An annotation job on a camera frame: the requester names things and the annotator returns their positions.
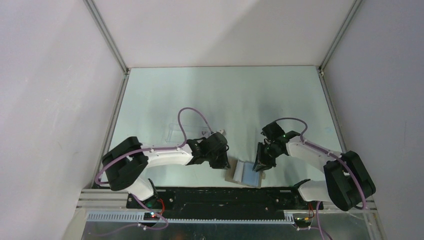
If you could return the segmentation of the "grey felt card holder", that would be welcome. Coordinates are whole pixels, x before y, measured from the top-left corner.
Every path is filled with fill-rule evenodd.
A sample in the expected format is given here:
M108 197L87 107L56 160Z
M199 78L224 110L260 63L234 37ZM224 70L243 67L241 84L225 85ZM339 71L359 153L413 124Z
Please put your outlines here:
M254 171L254 163L246 162L236 158L230 158L229 169L225 171L224 180L248 188L261 188L265 179L262 171Z

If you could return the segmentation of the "clear plastic card box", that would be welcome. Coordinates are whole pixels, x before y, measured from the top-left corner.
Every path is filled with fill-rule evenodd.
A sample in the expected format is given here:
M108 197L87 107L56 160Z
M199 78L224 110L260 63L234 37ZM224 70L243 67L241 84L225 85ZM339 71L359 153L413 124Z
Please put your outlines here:
M183 125L182 127L187 139L207 138L211 134L211 130L207 126ZM165 139L167 143L180 144L184 141L184 134L179 124L170 123L168 129L169 131Z

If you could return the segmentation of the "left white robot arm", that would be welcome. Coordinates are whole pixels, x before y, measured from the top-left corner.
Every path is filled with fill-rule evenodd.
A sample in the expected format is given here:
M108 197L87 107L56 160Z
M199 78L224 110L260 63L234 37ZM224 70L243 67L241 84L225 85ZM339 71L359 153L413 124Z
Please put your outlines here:
M182 146L144 148L136 136L131 136L106 153L96 184L106 184L112 191L126 191L145 208L153 208L158 193L151 179L142 178L146 169L167 165L201 165L227 170L229 146L225 136L214 132L209 137L187 139Z

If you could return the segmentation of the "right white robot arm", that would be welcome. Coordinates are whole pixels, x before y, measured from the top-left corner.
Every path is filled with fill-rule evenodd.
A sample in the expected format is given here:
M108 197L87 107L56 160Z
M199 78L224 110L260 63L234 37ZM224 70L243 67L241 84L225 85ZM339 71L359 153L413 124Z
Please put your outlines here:
M334 151L308 140L305 132L284 131L277 121L262 128L253 171L276 167L282 155L304 161L324 174L321 181L306 180L291 194L291 204L304 209L310 202L332 202L342 211L365 209L376 186L358 153Z

